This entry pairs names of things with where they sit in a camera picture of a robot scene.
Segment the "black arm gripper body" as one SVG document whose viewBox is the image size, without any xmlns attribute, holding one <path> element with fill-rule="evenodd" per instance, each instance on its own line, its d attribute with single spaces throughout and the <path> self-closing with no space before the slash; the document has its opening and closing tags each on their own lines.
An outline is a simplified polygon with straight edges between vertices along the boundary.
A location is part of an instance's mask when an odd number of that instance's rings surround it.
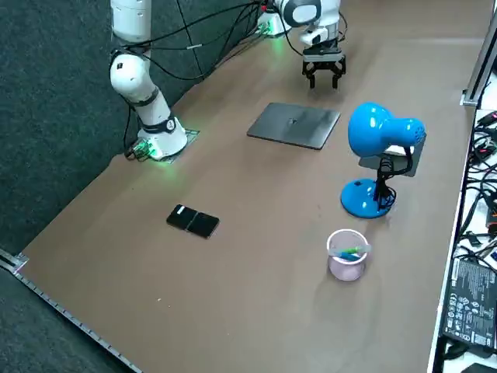
<svg viewBox="0 0 497 373">
<path fill-rule="evenodd" d="M 338 50 L 329 51 L 304 51 L 303 59 L 307 63 L 338 63 L 345 57 L 344 53 Z"/>
</svg>

